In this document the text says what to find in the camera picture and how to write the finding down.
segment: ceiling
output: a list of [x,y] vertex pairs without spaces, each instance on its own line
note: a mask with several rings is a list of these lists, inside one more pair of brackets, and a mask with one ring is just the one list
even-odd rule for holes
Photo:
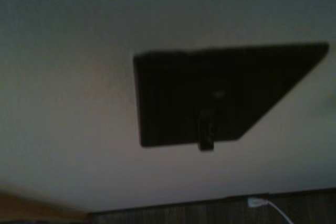
[[[0,190],[88,211],[336,186],[335,0],[0,0]],[[327,40],[240,141],[142,148],[132,57]]]

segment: dark wood paneling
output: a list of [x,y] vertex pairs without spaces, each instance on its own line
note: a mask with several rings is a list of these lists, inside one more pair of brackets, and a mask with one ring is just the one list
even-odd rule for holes
[[[276,195],[269,199],[295,224],[335,224],[336,193]],[[245,198],[93,215],[95,224],[288,224],[271,206],[249,208]]]

